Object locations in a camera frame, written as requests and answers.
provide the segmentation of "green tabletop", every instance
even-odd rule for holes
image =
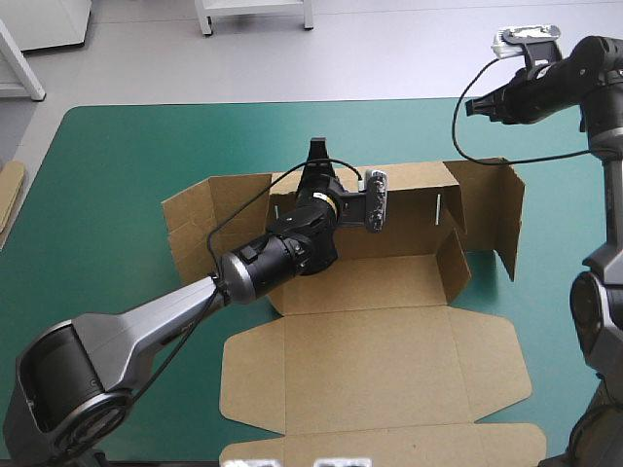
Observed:
[[[65,116],[0,253],[0,412],[14,358],[48,326],[87,311],[118,312],[180,285],[160,202],[209,175],[283,170],[326,136],[355,164],[457,158],[452,99],[82,107]],[[586,147],[571,109],[536,126],[461,120],[479,157],[509,159]],[[532,396],[484,421],[527,421],[566,445],[596,386],[568,311],[581,261],[604,238],[601,165],[585,156],[521,166],[527,184],[517,278],[490,253],[469,254],[474,278],[454,305],[507,316]],[[111,459],[214,459],[232,442],[274,434],[218,410],[225,339],[275,319],[265,300],[204,323],[102,447]],[[0,456],[7,456],[2,446]]]

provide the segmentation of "open cardboard box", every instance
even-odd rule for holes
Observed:
[[[338,230],[340,260],[270,294],[282,318],[227,340],[222,414],[284,436],[228,446],[221,460],[535,466],[545,456],[536,426],[474,423],[531,394],[512,323],[448,306],[470,278],[466,249],[496,250],[513,277],[523,182],[509,167],[470,162],[378,168],[388,175],[384,230]],[[243,211],[217,249],[261,234],[275,206],[290,209],[298,176]],[[207,232],[274,177],[211,177],[163,203],[186,283],[213,269]]]

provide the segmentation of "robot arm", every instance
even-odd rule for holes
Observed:
[[[602,379],[569,437],[567,452],[540,467],[623,465],[623,41],[590,36],[568,58],[556,26],[508,28],[496,37],[500,58],[522,54],[526,67],[505,86],[466,103],[507,125],[533,124],[579,105],[580,129],[605,174],[606,242],[574,280],[570,307],[586,363]]]
[[[14,464],[84,464],[78,459],[124,421],[149,387],[154,357],[168,343],[187,339],[199,321],[230,303],[248,304],[296,275],[327,269],[338,257],[337,228],[379,232],[386,175],[368,171],[360,191],[350,193],[328,159],[325,140],[313,139],[296,207],[223,255],[220,276],[121,314],[80,315],[36,339],[17,359],[3,426]]]

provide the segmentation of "black cable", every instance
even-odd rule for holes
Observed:
[[[521,160],[518,160],[518,161],[495,161],[495,162],[493,162],[493,161],[479,161],[478,159],[475,159],[475,158],[467,155],[462,150],[460,145],[458,144],[458,139],[457,139],[457,119],[458,119],[458,111],[460,109],[460,104],[465,99],[465,95],[469,92],[471,87],[474,86],[474,84],[480,79],[480,77],[483,75],[483,73],[485,73],[485,71],[487,71],[490,66],[492,66],[493,64],[498,63],[498,62],[499,62],[499,58],[496,58],[494,60],[491,60],[489,63],[487,63],[485,66],[483,66],[480,69],[480,71],[476,74],[474,79],[469,82],[469,84],[467,85],[465,90],[461,93],[460,97],[458,98],[457,105],[455,106],[455,112],[454,112],[454,114],[452,116],[452,142],[455,145],[455,148],[457,149],[457,152],[460,154],[460,156],[462,158],[467,159],[468,161],[471,161],[471,162],[479,163],[481,165],[516,165],[516,164],[520,164],[520,163],[559,161],[561,159],[575,158],[576,156],[584,156],[585,154],[591,154],[592,153],[591,150],[585,149],[584,151],[576,151],[574,153],[560,154],[559,156],[546,156],[546,157],[543,157],[543,158],[521,159]],[[611,152],[611,153],[614,153],[614,154],[618,154],[617,151],[615,151],[613,149],[608,149],[608,148],[599,149],[599,151]]]
[[[264,193],[266,193],[268,190],[270,190],[274,185],[279,183],[281,180],[283,180],[289,174],[291,174],[292,172],[294,172],[295,170],[297,170],[297,169],[299,169],[301,167],[305,167],[306,165],[315,165],[315,164],[317,164],[319,162],[333,162],[333,163],[338,163],[340,165],[343,165],[344,167],[349,168],[350,170],[352,170],[355,173],[355,175],[357,176],[357,180],[363,180],[363,177],[361,177],[361,174],[359,173],[359,170],[357,170],[355,167],[350,165],[348,162],[340,161],[339,159],[330,159],[330,158],[328,158],[328,159],[314,159],[312,161],[301,162],[301,163],[298,163],[298,164],[294,165],[293,167],[291,167],[287,171],[283,172],[281,175],[279,175],[274,180],[273,183],[271,183],[269,186],[264,188],[262,191],[260,191],[260,193],[255,195],[253,198],[251,198],[249,201],[247,201],[245,204],[243,204],[241,207],[239,207],[236,211],[234,211],[232,214],[230,214],[230,216],[228,216],[227,219],[225,219],[223,222],[218,224],[207,235],[207,251],[209,251],[210,256],[212,257],[212,261],[214,262],[214,266],[216,267],[216,271],[217,271],[219,277],[222,276],[222,274],[221,274],[221,265],[217,261],[216,254],[214,253],[214,249],[212,247],[212,237],[214,236],[214,234],[216,234],[221,229],[223,229],[223,227],[225,227],[230,221],[232,221],[232,219],[234,219],[236,216],[238,216],[240,214],[240,212],[242,212],[248,206],[250,206],[255,201],[257,201]]]
[[[199,323],[201,323],[205,319],[205,317],[208,315],[208,312],[210,311],[210,307],[214,303],[214,299],[216,298],[217,295],[218,295],[218,289],[215,288],[214,292],[212,293],[212,295],[210,295],[209,298],[207,299],[207,301],[205,302],[205,305],[203,305],[202,311],[199,314],[198,318],[195,321],[193,321],[193,323],[191,324],[190,328],[188,328],[188,331],[186,331],[182,335],[182,338],[179,340],[179,342],[173,348],[173,350],[171,350],[171,352],[167,355],[166,359],[163,361],[161,366],[158,367],[158,369],[151,375],[151,377],[147,380],[147,382],[145,384],[143,384],[143,386],[132,397],[132,404],[136,404],[138,402],[138,400],[143,396],[143,394],[145,394],[147,389],[150,388],[150,386],[154,383],[154,381],[156,381],[156,379],[158,379],[160,377],[160,375],[166,369],[168,364],[171,363],[171,360],[173,360],[173,358],[175,358],[175,356],[181,350],[181,348],[184,346],[184,344],[186,343],[188,338],[193,335],[193,333],[195,332],[195,330],[199,326]]]

